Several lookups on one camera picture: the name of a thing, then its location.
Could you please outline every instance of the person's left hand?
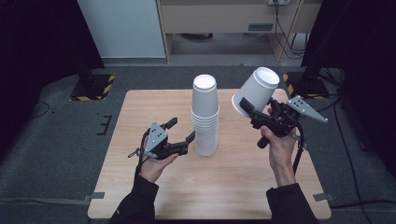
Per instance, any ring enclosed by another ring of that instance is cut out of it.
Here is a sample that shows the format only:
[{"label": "person's left hand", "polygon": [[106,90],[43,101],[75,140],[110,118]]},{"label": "person's left hand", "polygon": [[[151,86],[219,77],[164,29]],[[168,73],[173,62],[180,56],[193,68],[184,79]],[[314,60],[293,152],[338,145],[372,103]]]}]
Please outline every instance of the person's left hand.
[{"label": "person's left hand", "polygon": [[[147,158],[148,156],[144,155],[143,156],[143,161]],[[148,158],[143,164],[142,168],[140,170],[140,175],[147,179],[149,182],[154,183],[157,181],[157,179],[160,177],[160,175],[163,173],[163,169],[170,163],[172,163],[176,158],[178,157],[178,154],[173,154],[170,155],[168,158],[163,159],[161,161],[155,160],[154,158]]]}]

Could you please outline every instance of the gray floor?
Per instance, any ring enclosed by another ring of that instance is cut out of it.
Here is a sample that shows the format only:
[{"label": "gray floor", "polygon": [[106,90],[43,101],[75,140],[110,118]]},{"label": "gray floor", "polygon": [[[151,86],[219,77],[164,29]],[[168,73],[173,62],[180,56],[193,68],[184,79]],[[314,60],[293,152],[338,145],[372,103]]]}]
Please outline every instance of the gray floor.
[{"label": "gray floor", "polygon": [[[297,39],[295,48],[303,48],[304,36]],[[26,123],[0,167],[0,198],[82,201],[86,195],[91,195],[128,90],[189,89],[193,78],[203,73],[213,75],[220,89],[239,88],[258,66],[270,67],[282,75],[289,71],[303,71],[300,64],[301,59],[275,62],[265,35],[215,34],[211,39],[180,35],[170,63],[113,61],[106,65],[106,70],[95,71],[116,76],[110,94],[103,101],[69,101],[77,76],[52,83],[43,89],[42,103],[36,105],[32,119]],[[331,71],[339,78],[338,70]],[[334,85],[325,83],[329,92],[336,92]],[[285,88],[285,84],[280,83],[279,88]],[[320,110],[336,99],[332,96],[306,101]],[[396,201],[395,179],[374,152],[361,150],[345,111],[339,105],[335,111],[351,155],[361,199]],[[357,191],[333,107],[321,114],[329,119],[329,123],[302,120],[320,183],[325,192],[335,197],[329,202],[331,206],[355,203],[358,201]],[[98,135],[104,130],[101,123],[106,122],[105,116],[112,116],[112,121],[107,133]],[[394,204],[373,203],[364,207],[373,223],[395,223]],[[0,223],[106,223],[105,220],[89,220],[87,210],[88,205],[6,203],[0,204]],[[321,220],[321,223],[369,222],[359,206],[351,206],[333,209],[332,217]]]}]

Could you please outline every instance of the inverted paper cup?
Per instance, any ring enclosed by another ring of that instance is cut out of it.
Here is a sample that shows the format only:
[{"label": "inverted paper cup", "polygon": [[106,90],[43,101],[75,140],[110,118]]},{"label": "inverted paper cup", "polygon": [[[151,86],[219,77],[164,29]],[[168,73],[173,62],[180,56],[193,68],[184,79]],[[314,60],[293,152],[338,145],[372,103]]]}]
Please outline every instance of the inverted paper cup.
[{"label": "inverted paper cup", "polygon": [[241,115],[248,117],[248,113],[239,105],[242,98],[245,97],[254,105],[254,109],[262,112],[278,84],[279,76],[273,70],[259,67],[233,96],[233,107]]},{"label": "inverted paper cup", "polygon": [[191,111],[200,118],[210,118],[218,113],[218,89],[212,76],[200,75],[194,79]]}]

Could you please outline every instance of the person's hand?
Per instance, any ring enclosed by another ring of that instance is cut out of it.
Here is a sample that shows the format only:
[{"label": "person's hand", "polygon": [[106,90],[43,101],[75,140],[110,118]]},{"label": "person's hand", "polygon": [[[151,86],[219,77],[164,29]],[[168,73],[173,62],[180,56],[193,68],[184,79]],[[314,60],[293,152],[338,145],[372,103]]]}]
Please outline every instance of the person's hand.
[{"label": "person's hand", "polygon": [[142,168],[140,170],[140,175],[143,178],[147,179],[149,182],[154,183],[163,173],[163,169],[165,169],[165,167],[170,163],[172,163],[177,157],[178,154],[173,154],[161,161],[157,161],[154,158],[148,158],[142,165]]},{"label": "person's hand", "polygon": [[291,155],[296,140],[290,135],[279,138],[266,126],[262,126],[260,131],[262,136],[270,141],[269,159],[276,177],[277,186],[281,187],[296,183],[291,164]]}]

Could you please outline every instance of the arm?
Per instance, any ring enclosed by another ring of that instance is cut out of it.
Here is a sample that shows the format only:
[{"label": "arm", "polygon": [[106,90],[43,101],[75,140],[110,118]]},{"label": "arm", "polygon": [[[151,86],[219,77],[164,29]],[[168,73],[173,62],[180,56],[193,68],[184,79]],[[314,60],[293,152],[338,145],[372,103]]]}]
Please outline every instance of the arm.
[{"label": "arm", "polygon": [[177,156],[177,154],[174,154],[161,161],[153,158],[146,160],[142,164],[139,176],[134,181],[131,193],[121,201],[108,223],[155,223],[154,201],[159,188],[155,181],[160,177],[163,169],[172,163]]},{"label": "arm", "polygon": [[272,223],[319,224],[294,176],[291,155],[296,141],[289,135],[278,138],[265,126],[261,132],[270,141],[269,159],[277,184],[277,189],[267,191]]}]

